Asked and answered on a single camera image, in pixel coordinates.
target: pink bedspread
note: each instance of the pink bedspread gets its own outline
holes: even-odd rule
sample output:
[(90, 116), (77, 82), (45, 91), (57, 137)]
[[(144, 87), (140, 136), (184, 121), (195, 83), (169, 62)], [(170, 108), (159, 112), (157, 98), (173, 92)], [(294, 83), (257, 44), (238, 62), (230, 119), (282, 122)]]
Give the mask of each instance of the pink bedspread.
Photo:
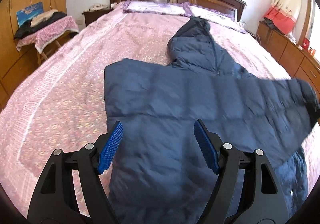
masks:
[(56, 22), (44, 27), (32, 35), (28, 35), (25, 38), (19, 40), (17, 44), (17, 50), (20, 51), (21, 47), (30, 44), (35, 44), (39, 54), (43, 49), (62, 36), (66, 31), (79, 33), (79, 28), (73, 17), (66, 16)]
[[(122, 5), (90, 24), (59, 49), (14, 92), (0, 114), (0, 182), (26, 216), (37, 179), (55, 148), (78, 150), (107, 131), (103, 70), (125, 57), (166, 65), (167, 43), (188, 18), (122, 13)], [(218, 44), (250, 73), (289, 78), (250, 35), (211, 24)], [(304, 141), (309, 191), (320, 173), (319, 125)], [(108, 193), (111, 169), (101, 177)], [(77, 172), (80, 211), (88, 214)]]

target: floral curtain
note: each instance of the floral curtain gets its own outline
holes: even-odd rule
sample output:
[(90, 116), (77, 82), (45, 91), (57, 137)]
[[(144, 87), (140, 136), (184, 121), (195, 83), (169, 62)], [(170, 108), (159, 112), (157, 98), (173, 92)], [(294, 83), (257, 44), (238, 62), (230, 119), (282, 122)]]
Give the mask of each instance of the floral curtain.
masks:
[(300, 13), (302, 0), (272, 0), (264, 18), (271, 19), (273, 24), (283, 33), (292, 31)]

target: metal pin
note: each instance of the metal pin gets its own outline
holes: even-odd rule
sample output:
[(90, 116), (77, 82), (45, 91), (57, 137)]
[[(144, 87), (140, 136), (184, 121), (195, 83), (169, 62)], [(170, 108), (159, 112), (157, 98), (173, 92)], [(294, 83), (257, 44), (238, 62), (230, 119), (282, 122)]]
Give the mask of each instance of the metal pin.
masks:
[(93, 147), (94, 147), (94, 144), (92, 144), (92, 143), (88, 143), (85, 145), (85, 149), (87, 149), (87, 150), (91, 150)]
[(53, 151), (53, 154), (54, 154), (55, 156), (60, 155), (60, 153), (61, 153), (61, 149), (56, 149), (55, 151)]
[(257, 149), (257, 150), (256, 150), (256, 153), (257, 153), (258, 155), (260, 155), (260, 156), (264, 154), (261, 149)]
[(229, 143), (224, 143), (223, 144), (223, 147), (225, 148), (225, 149), (231, 149), (232, 148), (232, 145), (231, 144), (229, 144)]

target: blue picture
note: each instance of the blue picture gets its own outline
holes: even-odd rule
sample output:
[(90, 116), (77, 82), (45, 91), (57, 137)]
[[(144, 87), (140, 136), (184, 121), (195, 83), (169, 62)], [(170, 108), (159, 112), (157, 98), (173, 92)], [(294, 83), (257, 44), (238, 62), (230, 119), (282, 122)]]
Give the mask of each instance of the blue picture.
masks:
[(19, 27), (29, 19), (43, 13), (43, 4), (42, 2), (33, 4), (29, 7), (22, 9), (21, 11), (17, 12), (17, 20)]

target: drawer handle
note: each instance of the drawer handle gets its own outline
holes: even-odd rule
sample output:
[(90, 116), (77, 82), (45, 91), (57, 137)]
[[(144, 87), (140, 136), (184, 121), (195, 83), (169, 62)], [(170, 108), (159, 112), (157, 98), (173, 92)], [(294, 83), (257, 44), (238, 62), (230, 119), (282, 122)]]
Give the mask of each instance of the drawer handle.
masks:
[(316, 75), (310, 70), (310, 73), (312, 74), (312, 76), (314, 77), (314, 78), (317, 78), (316, 77)]

